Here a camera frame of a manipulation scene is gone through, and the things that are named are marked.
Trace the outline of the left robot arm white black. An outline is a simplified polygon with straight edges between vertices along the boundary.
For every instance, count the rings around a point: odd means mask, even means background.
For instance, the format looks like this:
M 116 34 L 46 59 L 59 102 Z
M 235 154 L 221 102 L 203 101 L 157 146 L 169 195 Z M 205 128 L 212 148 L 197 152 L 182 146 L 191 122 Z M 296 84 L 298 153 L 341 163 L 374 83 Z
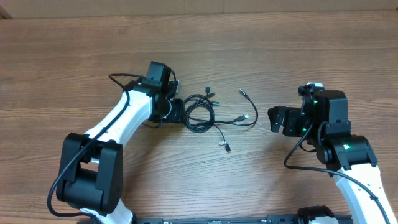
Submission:
M 93 223 L 134 223 L 135 216 L 123 203 L 123 149 L 145 121 L 181 123 L 182 101 L 176 99 L 179 80 L 167 65 L 151 62 L 146 75 L 130 76 L 120 84 L 117 105 L 84 134 L 70 133 L 64 140 L 58 177 L 49 190 L 52 197 L 76 209 L 72 216 L 87 216 Z

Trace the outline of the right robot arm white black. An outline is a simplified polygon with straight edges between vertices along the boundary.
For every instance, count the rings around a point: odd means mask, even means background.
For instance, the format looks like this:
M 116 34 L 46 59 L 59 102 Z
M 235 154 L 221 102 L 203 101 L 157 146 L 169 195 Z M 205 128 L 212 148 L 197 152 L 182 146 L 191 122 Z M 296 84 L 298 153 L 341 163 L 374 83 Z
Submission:
M 326 167 L 284 166 L 329 174 L 355 223 L 396 223 L 372 146 L 364 136 L 351 133 L 346 95 L 322 88 L 300 88 L 298 93 L 303 98 L 301 107 L 275 106 L 268 110 L 271 131 L 298 137 L 294 150 L 308 142 Z

